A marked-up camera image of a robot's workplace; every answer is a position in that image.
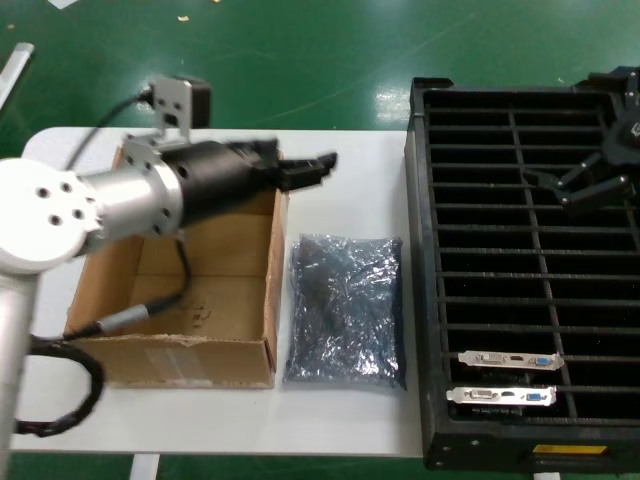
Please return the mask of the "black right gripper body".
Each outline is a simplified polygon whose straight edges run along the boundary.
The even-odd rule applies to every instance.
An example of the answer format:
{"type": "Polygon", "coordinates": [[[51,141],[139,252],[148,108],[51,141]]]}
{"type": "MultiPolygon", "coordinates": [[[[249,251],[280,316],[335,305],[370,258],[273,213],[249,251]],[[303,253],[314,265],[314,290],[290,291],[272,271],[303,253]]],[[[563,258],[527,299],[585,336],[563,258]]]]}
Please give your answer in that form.
{"type": "Polygon", "coordinates": [[[602,153],[610,165],[639,164],[639,108],[627,109],[607,134],[602,153]]]}

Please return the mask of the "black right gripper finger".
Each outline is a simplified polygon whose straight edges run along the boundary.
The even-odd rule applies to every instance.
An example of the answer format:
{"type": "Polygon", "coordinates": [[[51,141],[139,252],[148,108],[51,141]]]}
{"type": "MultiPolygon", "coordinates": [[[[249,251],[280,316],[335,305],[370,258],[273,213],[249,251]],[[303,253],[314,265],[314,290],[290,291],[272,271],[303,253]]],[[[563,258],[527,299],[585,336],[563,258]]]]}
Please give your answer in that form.
{"type": "Polygon", "coordinates": [[[639,105],[638,67],[616,67],[606,73],[590,73],[589,82],[597,90],[619,95],[626,108],[639,105]]]}
{"type": "Polygon", "coordinates": [[[561,177],[526,169],[523,178],[552,192],[565,213],[592,213],[629,198],[629,175],[617,171],[600,153],[590,155],[561,177]]]}

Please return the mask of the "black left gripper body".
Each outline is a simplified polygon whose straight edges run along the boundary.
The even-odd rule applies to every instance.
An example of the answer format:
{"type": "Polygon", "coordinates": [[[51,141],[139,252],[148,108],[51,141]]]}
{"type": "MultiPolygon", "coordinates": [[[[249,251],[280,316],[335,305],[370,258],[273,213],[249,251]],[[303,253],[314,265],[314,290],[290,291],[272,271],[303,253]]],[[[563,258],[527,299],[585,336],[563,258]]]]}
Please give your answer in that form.
{"type": "Polygon", "coordinates": [[[182,228],[273,189],[271,174],[275,168],[255,168],[231,150],[229,143],[203,141],[164,154],[164,163],[180,185],[182,228]]]}

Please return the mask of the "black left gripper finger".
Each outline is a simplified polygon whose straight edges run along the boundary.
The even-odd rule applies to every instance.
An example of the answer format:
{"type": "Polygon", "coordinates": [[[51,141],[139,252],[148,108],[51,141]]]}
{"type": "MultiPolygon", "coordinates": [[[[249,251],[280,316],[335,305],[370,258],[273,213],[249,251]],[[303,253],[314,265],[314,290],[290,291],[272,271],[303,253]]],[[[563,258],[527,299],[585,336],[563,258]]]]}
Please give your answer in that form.
{"type": "Polygon", "coordinates": [[[331,174],[337,160],[336,152],[312,159],[282,160],[278,167],[277,188],[289,192],[319,185],[331,174]]]}
{"type": "Polygon", "coordinates": [[[231,141],[229,148],[255,168],[275,168],[279,163],[277,139],[231,141]]]}

